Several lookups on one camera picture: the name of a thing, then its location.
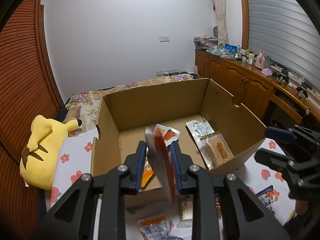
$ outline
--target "curtain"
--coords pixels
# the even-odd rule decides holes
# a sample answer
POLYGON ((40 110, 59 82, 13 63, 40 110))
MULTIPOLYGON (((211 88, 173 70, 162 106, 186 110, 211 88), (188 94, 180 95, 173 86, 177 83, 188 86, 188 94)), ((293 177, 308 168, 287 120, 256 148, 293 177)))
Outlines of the curtain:
POLYGON ((213 0, 216 7, 218 22, 218 44, 224 47, 228 40, 228 30, 226 21, 226 0, 213 0))

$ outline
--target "yellow plush toy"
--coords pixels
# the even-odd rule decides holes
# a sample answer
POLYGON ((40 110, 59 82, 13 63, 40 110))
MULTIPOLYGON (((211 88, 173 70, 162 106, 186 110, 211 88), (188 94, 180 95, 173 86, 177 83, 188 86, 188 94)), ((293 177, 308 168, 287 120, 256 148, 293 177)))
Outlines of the yellow plush toy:
POLYGON ((66 124, 37 115, 31 124, 31 136, 22 150, 20 174, 28 184, 51 190, 54 171, 62 142, 68 132, 81 125, 81 120, 66 124))

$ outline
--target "floral bedsheet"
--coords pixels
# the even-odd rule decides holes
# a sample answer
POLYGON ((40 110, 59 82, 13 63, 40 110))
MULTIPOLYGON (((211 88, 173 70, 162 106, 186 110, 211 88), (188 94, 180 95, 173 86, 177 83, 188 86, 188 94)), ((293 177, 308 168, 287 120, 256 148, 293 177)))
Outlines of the floral bedsheet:
POLYGON ((152 86, 192 79, 193 77, 189 74, 179 74, 174 76, 158 77, 126 85, 120 85, 108 90, 94 90, 73 94, 70 98, 70 101, 66 104, 68 113, 63 123, 66 123, 72 119, 81 119, 81 127, 75 131, 70 132, 69 136, 72 137, 82 134, 95 128, 100 100, 103 96, 136 87, 152 86))

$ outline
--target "white wall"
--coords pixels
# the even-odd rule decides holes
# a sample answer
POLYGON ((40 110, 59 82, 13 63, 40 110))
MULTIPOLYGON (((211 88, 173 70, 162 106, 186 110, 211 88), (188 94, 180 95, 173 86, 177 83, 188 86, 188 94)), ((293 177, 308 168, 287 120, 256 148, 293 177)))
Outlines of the white wall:
POLYGON ((211 35, 211 0, 42 0, 52 71, 64 101, 73 93, 194 67, 193 37, 211 35), (159 42, 170 36, 170 42, 159 42))
POLYGON ((229 44, 241 46, 242 42, 242 4, 241 0, 226 0, 226 18, 229 44))

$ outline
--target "black device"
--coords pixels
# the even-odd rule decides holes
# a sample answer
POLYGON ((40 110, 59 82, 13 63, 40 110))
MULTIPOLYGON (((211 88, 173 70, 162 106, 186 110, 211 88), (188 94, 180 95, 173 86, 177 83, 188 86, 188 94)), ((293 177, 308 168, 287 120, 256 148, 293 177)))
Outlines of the black device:
MULTIPOLYGON (((255 160, 280 171, 287 181, 289 197, 311 200, 320 196, 320 133, 295 126, 289 131, 268 127, 265 136, 294 143, 310 153, 310 160, 297 163, 287 155, 266 149, 255 160)), ((287 231, 235 174, 215 176, 194 165, 181 153, 177 141, 170 145, 176 186, 181 195, 194 195, 192 239, 220 239, 215 194, 220 195, 225 239, 290 239, 287 231)), ((107 174, 92 177, 83 174, 49 210, 33 231, 30 240, 92 239, 98 195, 103 194, 99 240, 125 239, 124 195, 136 195, 140 189, 141 161, 146 143, 140 141, 135 154, 107 174)))
POLYGON ((304 95, 305 98, 308 98, 307 88, 308 84, 306 82, 302 82, 301 86, 296 88, 296 90, 298 91, 299 98, 302 98, 302 95, 304 95))
POLYGON ((278 80, 279 83, 281 84, 282 81, 285 81, 285 84, 289 84, 289 74, 288 74, 288 70, 286 70, 285 68, 281 70, 281 72, 278 74, 278 80))

